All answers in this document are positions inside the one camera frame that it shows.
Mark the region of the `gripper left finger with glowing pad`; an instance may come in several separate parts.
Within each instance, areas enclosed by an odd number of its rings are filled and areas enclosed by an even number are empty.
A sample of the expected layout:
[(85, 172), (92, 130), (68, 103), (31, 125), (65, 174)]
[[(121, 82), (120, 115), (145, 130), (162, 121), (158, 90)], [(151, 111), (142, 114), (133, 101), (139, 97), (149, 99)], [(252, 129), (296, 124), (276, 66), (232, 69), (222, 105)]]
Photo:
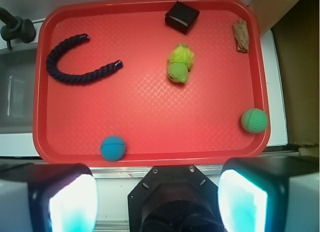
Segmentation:
[(84, 164), (2, 164), (1, 231), (94, 231), (96, 179)]

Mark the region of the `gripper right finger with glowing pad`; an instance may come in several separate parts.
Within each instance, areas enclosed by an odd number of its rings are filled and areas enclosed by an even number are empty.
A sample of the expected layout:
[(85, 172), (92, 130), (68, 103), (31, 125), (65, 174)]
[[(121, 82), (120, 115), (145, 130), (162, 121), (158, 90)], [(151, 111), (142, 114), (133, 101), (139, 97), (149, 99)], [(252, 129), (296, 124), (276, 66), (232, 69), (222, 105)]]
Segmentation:
[(318, 158), (236, 157), (221, 172), (218, 205), (227, 231), (319, 231)]

